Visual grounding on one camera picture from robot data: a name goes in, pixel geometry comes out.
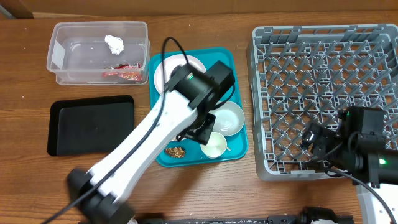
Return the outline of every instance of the blue tray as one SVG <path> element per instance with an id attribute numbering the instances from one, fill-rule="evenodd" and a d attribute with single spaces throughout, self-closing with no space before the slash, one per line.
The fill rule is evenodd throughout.
<path id="1" fill-rule="evenodd" d="M 225 63 L 230 68 L 234 69 L 235 76 L 235 93 L 231 97 L 230 101 L 235 102 L 240 107 L 242 107 L 241 95 L 239 92 L 238 78 L 236 77 L 235 64 L 232 53 L 222 47 L 211 48 L 211 49 L 200 49 L 200 50 L 188 50 L 186 51 L 188 55 L 192 55 L 199 59 L 206 69 L 209 69 L 218 60 Z M 180 54 L 180 52 L 169 52 L 165 54 L 165 57 L 169 57 L 175 54 Z M 156 101 L 159 99 L 159 94 L 156 91 L 154 84 L 154 73 L 157 66 L 162 61 L 160 54 L 155 55 L 149 62 L 149 93 L 150 93 L 150 107 L 152 108 Z M 232 90 L 228 90 L 221 100 L 226 99 Z M 225 151 L 225 153 L 216 159 L 209 159 L 204 155 L 200 149 L 199 143 L 186 139 L 180 142 L 170 142 L 167 147 L 180 146 L 186 150 L 186 155 L 184 158 L 175 159 L 172 158 L 164 152 L 164 150 L 156 158 L 156 161 L 165 167 L 177 167 L 177 166 L 188 166 L 195 164 L 205 164 L 211 162 L 221 162 L 228 161 L 232 159 L 242 158 L 248 151 L 248 135 L 246 133 L 246 125 L 243 126 L 242 130 L 238 134 L 226 137 L 228 147 L 231 151 Z"/>

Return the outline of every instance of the wooden table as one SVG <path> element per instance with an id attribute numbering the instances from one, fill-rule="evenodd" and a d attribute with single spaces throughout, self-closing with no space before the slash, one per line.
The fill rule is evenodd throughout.
<path id="1" fill-rule="evenodd" d="M 61 86 L 45 67 L 54 25 L 67 21 L 145 21 L 151 55 L 165 37 L 185 49 L 223 46 L 234 55 L 250 147 L 239 161 L 164 168 L 154 162 L 138 182 L 129 203 L 138 215 L 168 218 L 267 217 L 298 214 L 303 206 L 332 208 L 361 223 L 350 180 L 264 182 L 257 178 L 252 142 L 252 99 L 246 47 L 256 26 L 398 24 L 396 11 L 232 14 L 215 16 L 140 16 L 0 21 L 0 223 L 38 223 L 68 203 L 65 177 L 76 166 L 89 169 L 104 154 L 50 157 L 49 111 L 54 101 L 130 94 L 136 125 L 149 112 L 149 87 Z M 76 209 L 58 219 L 76 223 Z"/>

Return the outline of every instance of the black tray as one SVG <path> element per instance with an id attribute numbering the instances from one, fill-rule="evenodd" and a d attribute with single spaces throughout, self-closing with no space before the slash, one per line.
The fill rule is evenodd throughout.
<path id="1" fill-rule="evenodd" d="M 133 129 L 134 100 L 129 95 L 57 101 L 50 110 L 47 152 L 111 152 Z"/>

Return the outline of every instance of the white bowl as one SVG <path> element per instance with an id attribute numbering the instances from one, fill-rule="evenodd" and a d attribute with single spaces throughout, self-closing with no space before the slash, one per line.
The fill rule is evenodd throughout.
<path id="1" fill-rule="evenodd" d="M 212 132 L 207 145 L 201 144 L 200 149 L 210 159 L 216 159 L 217 157 L 220 157 L 220 155 L 224 154 L 226 149 L 226 139 L 222 134 Z"/>
<path id="2" fill-rule="evenodd" d="M 222 107 L 212 110 L 209 113 L 216 116 L 213 131 L 223 136 L 232 136 L 243 128 L 243 110 L 232 101 L 227 101 Z"/>
<path id="3" fill-rule="evenodd" d="M 199 59 L 187 55 L 189 64 L 194 66 L 197 70 L 205 73 L 206 72 L 206 67 L 204 66 L 203 63 L 199 61 Z M 183 54 L 178 54 L 178 55 L 173 55 L 167 57 L 165 60 L 165 77 L 166 79 L 164 80 L 164 83 L 167 83 L 167 81 L 170 79 L 172 71 L 174 70 L 175 67 L 179 65 L 185 65 L 187 61 L 185 60 L 185 57 Z M 162 83 L 162 66 L 163 63 L 160 63 L 154 74 L 154 83 L 155 83 L 155 88 L 159 94 L 163 92 L 163 83 Z"/>

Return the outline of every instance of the white paper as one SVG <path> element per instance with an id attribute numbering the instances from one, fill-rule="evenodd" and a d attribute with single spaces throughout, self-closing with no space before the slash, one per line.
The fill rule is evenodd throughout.
<path id="1" fill-rule="evenodd" d="M 120 39 L 119 37 L 106 35 L 105 42 L 108 43 L 109 49 L 111 49 L 112 54 L 119 55 L 120 52 L 124 50 L 123 40 Z"/>
<path id="2" fill-rule="evenodd" d="M 63 67 L 63 58 L 65 56 L 65 49 L 55 41 L 54 49 L 52 51 L 51 61 L 59 68 L 62 69 Z"/>

